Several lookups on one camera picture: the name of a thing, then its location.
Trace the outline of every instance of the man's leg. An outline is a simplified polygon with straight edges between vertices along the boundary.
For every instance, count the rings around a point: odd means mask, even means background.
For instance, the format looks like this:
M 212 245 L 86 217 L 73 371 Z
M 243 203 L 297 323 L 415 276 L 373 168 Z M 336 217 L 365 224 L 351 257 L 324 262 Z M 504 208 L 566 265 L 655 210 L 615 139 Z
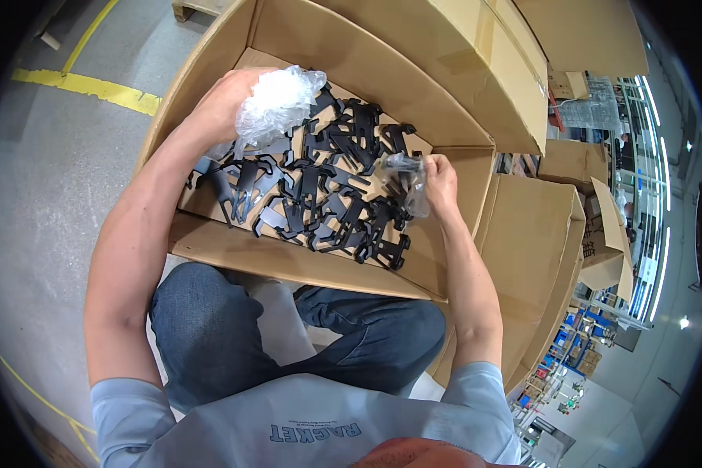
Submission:
M 445 342 L 445 317 L 429 301 L 311 287 L 297 291 L 302 320 L 343 335 L 314 357 L 282 368 L 408 396 Z
M 169 376 L 171 405 L 183 413 L 279 376 L 262 351 L 262 305 L 215 268 L 174 268 L 151 302 L 151 327 Z

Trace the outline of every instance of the packing tape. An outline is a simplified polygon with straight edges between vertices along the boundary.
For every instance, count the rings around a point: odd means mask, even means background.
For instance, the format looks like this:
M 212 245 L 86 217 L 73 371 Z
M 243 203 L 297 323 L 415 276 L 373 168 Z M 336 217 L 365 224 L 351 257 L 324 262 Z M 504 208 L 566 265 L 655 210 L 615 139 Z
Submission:
M 478 23 L 476 29 L 476 39 L 472 47 L 468 49 L 453 52 L 448 55 L 443 55 L 438 58 L 437 61 L 440 62 L 444 67 L 448 68 L 450 72 L 454 75 L 459 75 L 461 73 L 476 71 L 484 68 L 483 63 L 487 67 L 491 66 L 493 47 L 494 47 L 494 23 L 498 23 L 502 30 L 504 30 L 507 38 L 512 43 L 513 47 L 523 58 L 525 66 L 533 75 L 533 80 L 536 82 L 536 86 L 541 90 L 541 94 L 545 99 L 549 97 L 549 88 L 546 83 L 541 79 L 541 75 L 538 74 L 533 62 L 528 58 L 527 52 L 520 42 L 515 37 L 515 34 L 503 20 L 502 16 L 496 11 L 496 4 L 499 0 L 480 0 L 479 11 L 478 11 Z

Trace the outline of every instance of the gray t-shirt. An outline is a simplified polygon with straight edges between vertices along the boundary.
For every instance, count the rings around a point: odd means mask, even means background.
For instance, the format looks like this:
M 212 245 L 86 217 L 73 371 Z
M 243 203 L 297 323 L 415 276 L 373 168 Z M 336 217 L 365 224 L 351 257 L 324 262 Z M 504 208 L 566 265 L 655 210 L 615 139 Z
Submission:
M 310 374 L 272 380 L 174 421 L 166 394 L 137 379 L 91 389 L 101 466 L 348 466 L 395 437 L 444 440 L 517 464 L 519 441 L 494 364 L 456 370 L 437 401 Z

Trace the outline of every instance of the concrete floor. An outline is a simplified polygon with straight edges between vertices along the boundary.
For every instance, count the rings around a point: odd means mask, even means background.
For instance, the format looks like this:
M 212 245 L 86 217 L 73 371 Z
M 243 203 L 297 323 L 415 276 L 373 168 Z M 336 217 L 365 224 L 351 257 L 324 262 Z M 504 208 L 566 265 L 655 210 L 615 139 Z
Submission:
M 19 67 L 60 70 L 108 0 L 67 2 Z M 178 23 L 169 0 L 121 0 L 72 72 L 163 96 L 213 19 Z M 129 182 L 151 117 L 93 96 L 8 82 L 0 102 L 0 355 L 37 393 L 93 427 L 82 310 L 91 252 Z M 65 418 L 0 368 L 19 404 L 87 466 Z M 96 451 L 96 439 L 84 433 Z

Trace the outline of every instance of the plastic bag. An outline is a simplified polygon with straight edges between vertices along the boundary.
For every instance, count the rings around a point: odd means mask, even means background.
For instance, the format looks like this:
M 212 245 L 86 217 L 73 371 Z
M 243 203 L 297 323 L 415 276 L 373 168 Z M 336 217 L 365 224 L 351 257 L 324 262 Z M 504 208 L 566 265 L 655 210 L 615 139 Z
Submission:
M 385 154 L 379 161 L 383 183 L 400 187 L 406 193 L 403 210 L 417 218 L 429 216 L 429 202 L 424 192 L 427 183 L 424 158 L 411 157 L 401 152 Z
M 234 159 L 242 159 L 245 146 L 266 147 L 301 125 L 326 80 L 324 72 L 302 72 L 299 65 L 260 75 L 252 87 L 253 95 L 236 112 Z

